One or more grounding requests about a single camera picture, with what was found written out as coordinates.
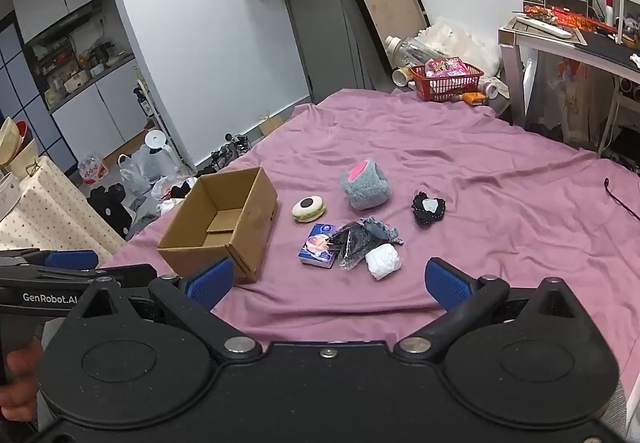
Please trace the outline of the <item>person's left hand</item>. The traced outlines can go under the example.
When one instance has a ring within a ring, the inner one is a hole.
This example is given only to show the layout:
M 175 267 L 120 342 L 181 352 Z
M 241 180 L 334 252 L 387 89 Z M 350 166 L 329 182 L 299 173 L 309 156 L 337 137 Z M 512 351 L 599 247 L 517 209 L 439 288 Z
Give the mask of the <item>person's left hand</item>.
M 2 416 L 9 421 L 28 423 L 37 415 L 37 368 L 43 355 L 37 337 L 20 350 L 6 356 L 6 366 L 13 376 L 9 385 L 2 385 L 0 405 Z

